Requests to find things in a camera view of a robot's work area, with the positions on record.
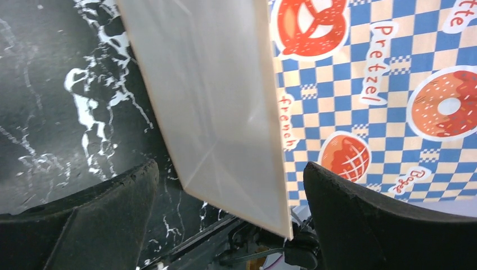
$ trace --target black cable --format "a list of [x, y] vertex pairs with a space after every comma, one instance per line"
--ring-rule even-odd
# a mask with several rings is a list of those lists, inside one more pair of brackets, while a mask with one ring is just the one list
[[282, 247], [280, 247], [278, 249], [271, 249], [271, 250], [267, 250], [267, 251], [264, 251], [264, 252], [255, 253], [255, 254], [247, 255], [247, 256], [243, 256], [243, 257], [232, 258], [232, 259], [222, 259], [219, 262], [220, 262], [221, 265], [230, 265], [230, 264], [242, 263], [242, 262], [247, 262], [248, 260], [254, 260], [254, 259], [262, 258], [262, 257], [269, 256], [269, 255], [272, 255], [272, 254], [275, 254], [275, 253], [280, 253], [280, 252], [283, 252], [283, 251], [284, 251], [284, 249]]

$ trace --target black marble surface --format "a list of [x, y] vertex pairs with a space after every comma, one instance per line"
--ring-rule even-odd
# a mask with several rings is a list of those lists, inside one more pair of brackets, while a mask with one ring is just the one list
[[111, 0], [0, 1], [0, 213], [154, 158], [161, 189], [139, 266], [225, 213], [185, 194]]

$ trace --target checkered tablecloth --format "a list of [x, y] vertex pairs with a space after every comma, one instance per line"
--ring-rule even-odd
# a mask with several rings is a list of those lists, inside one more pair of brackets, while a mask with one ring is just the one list
[[[331, 56], [316, 60], [281, 55], [273, 35], [280, 5], [323, 5], [318, 2], [329, 2], [331, 6], [334, 1], [270, 1], [277, 96], [278, 100], [284, 96], [291, 100], [290, 136], [296, 138], [295, 143], [285, 147], [290, 204], [307, 204], [303, 169], [308, 161], [318, 161], [323, 144], [338, 131], [363, 139], [371, 151], [367, 173], [356, 181], [360, 185], [408, 202], [469, 199], [477, 195], [475, 125], [465, 137], [432, 141], [416, 134], [407, 116], [413, 91], [422, 88], [427, 78], [454, 66], [472, 69], [477, 65], [477, 19], [472, 20], [477, 15], [471, 14], [477, 14], [477, 1], [349, 0], [343, 13], [348, 35]], [[463, 17], [467, 14], [467, 27], [458, 33], [445, 33], [444, 24], [463, 10], [470, 12], [458, 13]], [[302, 15], [296, 16], [300, 21]], [[360, 101], [360, 95], [374, 35], [371, 28], [379, 21], [393, 22], [398, 30], [383, 52], [389, 71], [380, 78], [378, 96], [387, 104], [368, 105]], [[414, 167], [426, 168], [431, 175], [413, 182], [400, 195], [388, 191]]]

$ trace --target white surface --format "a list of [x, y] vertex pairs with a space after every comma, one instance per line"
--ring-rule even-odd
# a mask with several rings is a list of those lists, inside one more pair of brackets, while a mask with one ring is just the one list
[[291, 238], [267, 1], [118, 6], [185, 191]]

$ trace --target purple cable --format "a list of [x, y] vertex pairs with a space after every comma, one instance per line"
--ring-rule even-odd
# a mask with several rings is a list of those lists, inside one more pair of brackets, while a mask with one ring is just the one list
[[277, 266], [281, 261], [283, 260], [283, 255], [280, 255], [280, 257], [278, 257], [278, 259], [276, 261], [274, 261], [272, 264], [270, 264], [269, 266], [267, 266], [266, 268], [263, 268], [263, 270], [271, 270], [273, 269], [275, 266]]

